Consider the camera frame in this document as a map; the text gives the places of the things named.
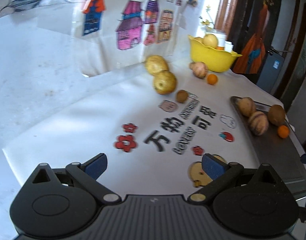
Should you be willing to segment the striped pepino melon on tray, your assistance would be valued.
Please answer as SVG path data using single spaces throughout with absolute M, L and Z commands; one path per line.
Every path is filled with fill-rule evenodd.
M 241 98 L 237 103 L 240 113 L 246 117 L 250 117 L 255 111 L 255 102 L 250 97 Z

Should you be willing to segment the yellow plastic bowl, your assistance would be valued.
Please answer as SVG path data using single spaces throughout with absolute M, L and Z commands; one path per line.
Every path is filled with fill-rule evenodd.
M 227 52 L 217 50 L 210 46 L 205 46 L 191 35 L 188 35 L 190 43 L 190 58 L 193 62 L 203 62 L 208 69 L 216 73 L 224 73 L 228 71 L 235 60 L 242 57 L 235 51 Z

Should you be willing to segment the orange dress girl painting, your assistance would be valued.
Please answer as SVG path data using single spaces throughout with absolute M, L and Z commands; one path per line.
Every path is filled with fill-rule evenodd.
M 276 29 L 281 0 L 253 0 L 242 48 L 232 71 L 236 74 L 258 75 Z

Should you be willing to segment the small orange tangerine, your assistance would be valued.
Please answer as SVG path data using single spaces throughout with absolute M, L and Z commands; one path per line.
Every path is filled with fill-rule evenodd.
M 218 82 L 218 77 L 215 74 L 208 74 L 207 83 L 210 85 L 216 85 Z

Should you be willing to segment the white printed tablecloth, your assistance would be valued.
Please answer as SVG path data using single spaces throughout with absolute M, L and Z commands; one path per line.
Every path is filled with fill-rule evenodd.
M 99 182 L 126 194 L 191 194 L 189 167 L 211 153 L 257 167 L 232 96 L 275 105 L 278 100 L 242 75 L 218 74 L 215 85 L 198 79 L 189 59 L 171 64 L 178 89 L 193 97 L 170 110 L 175 94 L 159 95 L 143 72 L 103 89 L 22 133 L 3 149 L 23 184 L 39 163 L 62 168 L 99 153 L 108 158 Z

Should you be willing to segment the yellow pear in bowl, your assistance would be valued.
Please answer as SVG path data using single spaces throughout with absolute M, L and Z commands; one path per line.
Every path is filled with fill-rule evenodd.
M 203 38 L 203 44 L 216 49 L 218 47 L 218 38 L 214 34 L 206 34 Z

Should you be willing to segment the brown kiwi on tray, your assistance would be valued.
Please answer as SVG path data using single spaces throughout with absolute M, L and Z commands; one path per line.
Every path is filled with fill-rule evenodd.
M 280 105 L 272 105 L 268 111 L 268 120 L 275 126 L 281 126 L 285 121 L 285 110 Z

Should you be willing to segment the small tangerine on tray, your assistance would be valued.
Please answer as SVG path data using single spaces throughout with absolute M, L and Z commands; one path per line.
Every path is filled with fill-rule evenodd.
M 278 136 L 282 139 L 286 139 L 289 136 L 289 128 L 286 125 L 279 126 Z

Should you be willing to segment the white jar with flowers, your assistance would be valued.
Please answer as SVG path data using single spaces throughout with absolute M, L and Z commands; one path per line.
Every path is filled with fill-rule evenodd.
M 225 41 L 227 39 L 227 35 L 224 31 L 215 29 L 215 23 L 210 15 L 210 10 L 211 10 L 210 5 L 207 5 L 206 6 L 207 17 L 206 18 L 200 17 L 202 29 L 205 31 L 205 35 L 214 34 L 218 38 L 218 46 L 225 47 Z

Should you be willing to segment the striped pepino melon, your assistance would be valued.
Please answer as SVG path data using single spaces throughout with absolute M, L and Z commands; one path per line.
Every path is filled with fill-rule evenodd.
M 255 111 L 255 102 L 250 97 L 241 98 L 237 103 L 240 113 L 246 117 L 250 117 Z
M 199 78 L 204 79 L 208 74 L 208 67 L 204 62 L 191 62 L 189 68 L 193 71 L 193 74 Z

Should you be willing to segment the white carton in bowl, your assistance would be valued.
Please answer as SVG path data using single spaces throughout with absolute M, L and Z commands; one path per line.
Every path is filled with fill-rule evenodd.
M 224 48 L 224 50 L 225 50 L 226 52 L 231 53 L 231 52 L 233 51 L 233 44 L 232 44 L 232 42 L 230 42 L 230 41 L 225 41 L 225 48 Z

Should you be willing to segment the blue-grey appliance box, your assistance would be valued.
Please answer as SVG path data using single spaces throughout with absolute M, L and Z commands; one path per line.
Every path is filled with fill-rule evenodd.
M 256 83 L 262 90 L 270 93 L 282 68 L 284 58 L 278 51 L 270 50 Z

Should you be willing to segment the small brown kiwi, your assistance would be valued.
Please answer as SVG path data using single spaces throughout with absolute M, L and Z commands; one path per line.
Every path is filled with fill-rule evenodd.
M 185 103 L 186 100 L 188 99 L 188 93 L 185 90 L 179 90 L 176 94 L 176 101 L 178 103 Z

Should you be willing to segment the colourful houses drawing paper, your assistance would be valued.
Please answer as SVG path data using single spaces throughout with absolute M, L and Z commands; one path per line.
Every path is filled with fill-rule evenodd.
M 84 0 L 73 11 L 75 64 L 92 77 L 172 55 L 184 37 L 184 11 L 195 1 Z

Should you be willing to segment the dark metal tray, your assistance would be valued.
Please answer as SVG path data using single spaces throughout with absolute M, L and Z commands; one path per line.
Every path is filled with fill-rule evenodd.
M 279 137 L 277 127 L 269 124 L 267 131 L 260 136 L 254 135 L 248 127 L 248 118 L 238 109 L 238 96 L 230 97 L 230 104 L 237 114 L 237 120 L 243 127 L 245 135 L 258 164 L 269 163 L 278 173 L 296 200 L 306 198 L 306 168 L 300 161 L 302 148 L 295 133 L 290 130 L 285 139 Z

